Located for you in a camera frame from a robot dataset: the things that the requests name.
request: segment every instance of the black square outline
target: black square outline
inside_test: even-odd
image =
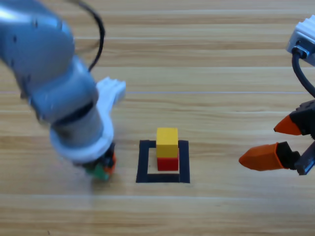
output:
[[[140,140],[136,183],[190,183],[188,141],[178,141],[179,174],[148,174],[149,149],[156,147],[156,141]]]

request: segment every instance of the wooden table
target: wooden table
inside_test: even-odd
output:
[[[312,100],[291,68],[286,44],[315,14],[313,0],[90,0],[106,27],[93,71],[126,80],[113,110],[118,164],[107,183],[58,158],[49,130],[19,98],[3,65],[0,92],[1,236],[313,236],[315,172],[255,172],[250,147],[310,137],[274,133]],[[98,29],[79,8],[44,3],[71,25],[78,50]],[[81,52],[90,63],[96,49]],[[311,81],[315,69],[303,71]],[[189,141],[190,184],[135,182],[139,141],[158,127]],[[155,171],[154,155],[150,172]]]

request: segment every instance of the gray robot arm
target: gray robot arm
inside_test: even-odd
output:
[[[75,54],[65,21],[36,0],[1,0],[0,58],[37,119],[50,125],[61,156],[85,164],[108,150],[113,139],[109,113],[126,84],[107,78],[106,86],[96,85]],[[100,111],[102,106],[108,109]]]

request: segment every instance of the white mount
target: white mount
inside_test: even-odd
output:
[[[296,25],[286,50],[289,53],[292,53],[293,47],[295,47],[296,43],[301,39],[305,39],[315,44],[315,15],[311,16],[309,19],[305,19],[303,22],[299,22]],[[315,55],[310,55],[307,59],[304,59],[304,61],[312,66],[315,66]]]
[[[96,108],[103,123],[103,135],[89,147],[69,148],[58,139],[53,129],[50,129],[50,139],[56,152],[63,158],[73,163],[87,163],[98,159],[112,144],[114,139],[114,127],[110,113],[114,105],[121,101],[126,93],[126,83],[112,80],[109,77],[99,81],[96,85],[99,98]]]

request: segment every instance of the stacked blocks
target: stacked blocks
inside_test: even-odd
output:
[[[158,171],[178,171],[179,150],[177,128],[157,129]]]

